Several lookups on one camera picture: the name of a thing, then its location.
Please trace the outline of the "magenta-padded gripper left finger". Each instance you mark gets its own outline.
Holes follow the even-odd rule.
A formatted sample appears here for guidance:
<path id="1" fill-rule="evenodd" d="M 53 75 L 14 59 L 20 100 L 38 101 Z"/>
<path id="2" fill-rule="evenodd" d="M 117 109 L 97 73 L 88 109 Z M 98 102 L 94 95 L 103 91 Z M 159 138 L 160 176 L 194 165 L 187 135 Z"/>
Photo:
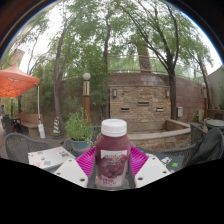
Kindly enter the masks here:
<path id="1" fill-rule="evenodd" d="M 96 187 L 95 149 L 92 148 L 76 159 L 67 159 L 55 175 L 84 188 Z"/>

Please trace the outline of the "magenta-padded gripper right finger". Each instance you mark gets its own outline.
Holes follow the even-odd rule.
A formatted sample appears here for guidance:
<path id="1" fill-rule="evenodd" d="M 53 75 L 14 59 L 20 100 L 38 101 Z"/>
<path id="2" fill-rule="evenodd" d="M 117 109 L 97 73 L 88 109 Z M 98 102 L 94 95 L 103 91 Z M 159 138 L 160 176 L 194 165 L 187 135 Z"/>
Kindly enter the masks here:
<path id="1" fill-rule="evenodd" d="M 137 148 L 131 148 L 130 168 L 135 187 L 143 187 L 171 174 L 156 157 L 148 157 Z"/>

